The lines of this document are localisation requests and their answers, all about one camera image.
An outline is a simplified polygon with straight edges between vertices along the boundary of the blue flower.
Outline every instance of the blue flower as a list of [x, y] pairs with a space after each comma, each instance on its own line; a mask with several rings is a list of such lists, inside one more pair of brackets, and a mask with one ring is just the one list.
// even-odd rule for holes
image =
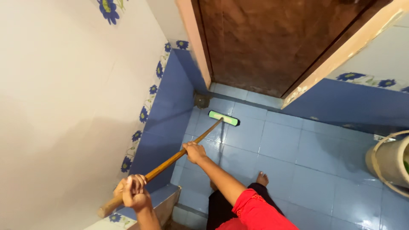
[[188, 42], [188, 41], [177, 40], [177, 41], [176, 41], [176, 45], [177, 45], [180, 49], [185, 50], [185, 49], [189, 46], [189, 42]]
[[99, 3], [99, 10], [103, 17], [108, 19], [109, 24], [111, 24], [112, 21], [112, 23], [116, 25], [116, 19], [119, 19], [119, 14], [115, 11], [117, 5], [114, 3], [114, 0], [97, 0], [97, 2]]
[[395, 79], [392, 79], [392, 80], [381, 80], [380, 82], [379, 82], [379, 84], [378, 84], [378, 86], [379, 87], [384, 87], [384, 88], [386, 88], [386, 87], [390, 87], [390, 86], [393, 86], [393, 85], [396, 85], [396, 81], [395, 81]]
[[122, 172], [127, 172], [130, 169], [131, 164], [132, 164], [132, 162], [130, 161], [130, 158], [128, 158], [126, 156], [124, 161], [122, 162], [121, 171]]
[[148, 111], [146, 111], [145, 106], [142, 107], [141, 115], [139, 115], [139, 120], [142, 123], [145, 123], [145, 121], [148, 119]]
[[365, 76], [365, 74], [352, 73], [352, 72], [351, 73], [344, 73], [344, 74], [341, 74], [341, 75], [337, 76], [337, 80], [347, 81], [347, 80], [357, 79], [357, 78], [360, 78], [360, 77], [363, 77], [363, 76]]
[[157, 64], [157, 67], [156, 67], [156, 76], [159, 79], [161, 79], [162, 75], [163, 75], [162, 63], [160, 63], [160, 61], [159, 61], [159, 63]]
[[157, 86], [153, 85], [149, 88], [149, 94], [155, 94], [157, 92]]
[[409, 86], [400, 90], [401, 92], [409, 92]]
[[165, 44], [165, 52], [169, 53], [172, 50], [171, 44], [168, 42]]
[[142, 135], [142, 131], [138, 130], [134, 135], [132, 135], [132, 141], [137, 141]]
[[121, 215], [119, 215], [118, 213], [114, 213], [109, 216], [109, 221], [111, 222], [119, 222], [120, 220], [121, 220]]

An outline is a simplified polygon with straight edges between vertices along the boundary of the mop handle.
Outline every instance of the mop handle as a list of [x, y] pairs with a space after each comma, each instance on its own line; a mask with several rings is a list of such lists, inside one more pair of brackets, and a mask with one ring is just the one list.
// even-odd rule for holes
[[[203, 140], [220, 122], [223, 121], [223, 118], [220, 118], [212, 127], [210, 127], [204, 134], [200, 135], [194, 142], [199, 143], [201, 140]], [[161, 165], [156, 167], [156, 169], [152, 170], [150, 173], [145, 175], [146, 178], [146, 183], [149, 183], [153, 178], [155, 178], [157, 175], [159, 175], [163, 170], [168, 168], [170, 165], [172, 165], [174, 162], [176, 162], [179, 158], [181, 158], [184, 154], [186, 153], [186, 149], [183, 148], [179, 152], [177, 152], [175, 155], [173, 155], [171, 158], [169, 158], [167, 161], [163, 162]], [[122, 193], [115, 196], [112, 198], [110, 201], [107, 203], [103, 204], [97, 211], [97, 214], [101, 218], [107, 217], [109, 214], [111, 214], [117, 207], [122, 205], [124, 202], [122, 200]]]

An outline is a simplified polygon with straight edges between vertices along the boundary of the right hand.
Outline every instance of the right hand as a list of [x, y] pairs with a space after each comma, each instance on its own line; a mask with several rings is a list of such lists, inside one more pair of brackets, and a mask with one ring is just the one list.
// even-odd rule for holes
[[130, 175], [122, 192], [125, 207], [131, 207], [136, 213], [144, 208], [152, 208], [151, 196], [146, 188], [146, 178], [143, 175]]
[[182, 144], [183, 148], [187, 151], [187, 159], [193, 164], [198, 164], [198, 161], [207, 157], [206, 151], [203, 145], [198, 145], [196, 142], [189, 141]]

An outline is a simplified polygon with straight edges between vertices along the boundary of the brown door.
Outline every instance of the brown door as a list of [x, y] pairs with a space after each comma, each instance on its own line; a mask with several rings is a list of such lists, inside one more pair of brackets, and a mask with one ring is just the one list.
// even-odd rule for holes
[[215, 82], [282, 97], [374, 2], [198, 0], [195, 11]]

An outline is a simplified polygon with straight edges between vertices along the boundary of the black pants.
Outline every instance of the black pants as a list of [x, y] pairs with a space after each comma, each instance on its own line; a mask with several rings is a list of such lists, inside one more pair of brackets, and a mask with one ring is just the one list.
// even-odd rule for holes
[[[277, 207], [273, 199], [268, 194], [267, 188], [259, 183], [252, 183], [248, 187], [254, 189], [263, 199], [271, 206], [273, 206], [281, 215], [283, 212]], [[209, 196], [209, 217], [207, 218], [207, 230], [215, 230], [222, 223], [237, 218], [231, 210], [233, 206], [226, 200], [223, 194], [217, 190]]]

